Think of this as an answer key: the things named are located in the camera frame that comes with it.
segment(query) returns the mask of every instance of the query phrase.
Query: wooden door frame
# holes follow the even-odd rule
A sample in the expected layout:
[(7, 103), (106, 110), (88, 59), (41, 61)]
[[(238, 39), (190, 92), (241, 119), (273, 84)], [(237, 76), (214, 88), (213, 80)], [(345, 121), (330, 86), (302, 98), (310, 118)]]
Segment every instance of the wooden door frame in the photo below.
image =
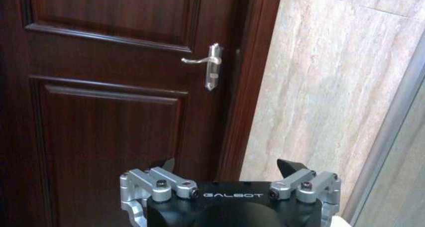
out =
[(280, 0), (246, 0), (216, 179), (238, 180)]

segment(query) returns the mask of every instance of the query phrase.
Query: lever handle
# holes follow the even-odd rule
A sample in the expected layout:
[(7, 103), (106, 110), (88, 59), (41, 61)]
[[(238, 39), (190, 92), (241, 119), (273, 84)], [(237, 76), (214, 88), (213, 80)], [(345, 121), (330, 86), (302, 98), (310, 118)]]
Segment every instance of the lever handle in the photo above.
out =
[(206, 72), (205, 72), (205, 88), (212, 91), (218, 84), (218, 74), (221, 67), (221, 53), (222, 47), (216, 43), (210, 45), (209, 56), (204, 59), (186, 59), (181, 58), (181, 62), (185, 64), (201, 64), (206, 63)]
[(201, 63), (212, 62), (212, 63), (220, 65), (221, 64), (221, 59), (216, 58), (216, 57), (206, 57), (204, 59), (181, 58), (181, 62), (184, 62), (186, 64), (201, 64)]

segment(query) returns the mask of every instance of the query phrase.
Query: dark wooden door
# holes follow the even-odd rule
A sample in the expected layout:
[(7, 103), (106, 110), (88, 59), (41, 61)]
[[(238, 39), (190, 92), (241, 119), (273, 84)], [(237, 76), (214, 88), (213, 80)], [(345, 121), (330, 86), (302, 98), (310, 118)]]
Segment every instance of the dark wooden door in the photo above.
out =
[[(0, 0), (7, 226), (128, 226), (118, 176), (176, 157), (216, 175), (237, 0)], [(218, 87), (208, 56), (224, 47)]]

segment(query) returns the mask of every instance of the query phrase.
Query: screw head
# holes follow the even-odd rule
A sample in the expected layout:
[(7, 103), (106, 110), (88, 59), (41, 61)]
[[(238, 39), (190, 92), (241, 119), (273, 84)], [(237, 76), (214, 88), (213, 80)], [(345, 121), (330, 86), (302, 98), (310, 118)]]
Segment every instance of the screw head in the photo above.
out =
[(157, 187), (166, 187), (166, 180), (157, 180)]
[(310, 191), (310, 190), (312, 190), (312, 188), (313, 188), (313, 184), (312, 184), (312, 182), (305, 181), (305, 182), (302, 182), (302, 183), (301, 183), (301, 189), (302, 189), (302, 190), (308, 190), (308, 191)]
[(196, 199), (197, 197), (200, 197), (200, 190), (194, 188), (190, 192), (190, 199)]
[(269, 190), (268, 196), (272, 200), (277, 200), (278, 198), (278, 192), (276, 190)]

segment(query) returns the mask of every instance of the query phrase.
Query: bolt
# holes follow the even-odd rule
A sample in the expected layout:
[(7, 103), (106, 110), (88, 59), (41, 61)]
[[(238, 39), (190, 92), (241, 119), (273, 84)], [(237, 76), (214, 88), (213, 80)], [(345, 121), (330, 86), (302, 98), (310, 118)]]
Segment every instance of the bolt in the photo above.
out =
[(200, 197), (200, 191), (194, 188), (190, 192), (190, 199), (196, 199), (197, 197)]
[(312, 188), (313, 188), (312, 182), (305, 181), (305, 182), (301, 183), (301, 189), (302, 189), (302, 190), (310, 191)]
[(126, 183), (128, 181), (128, 172), (122, 173), (122, 175), (120, 176), (120, 182), (124, 181)]
[(277, 193), (277, 191), (276, 191), (276, 190), (269, 190), (268, 196), (269, 196), (269, 198), (270, 198), (272, 200), (277, 200), (277, 198), (278, 198), (278, 193)]
[(166, 187), (166, 180), (157, 180), (157, 187)]

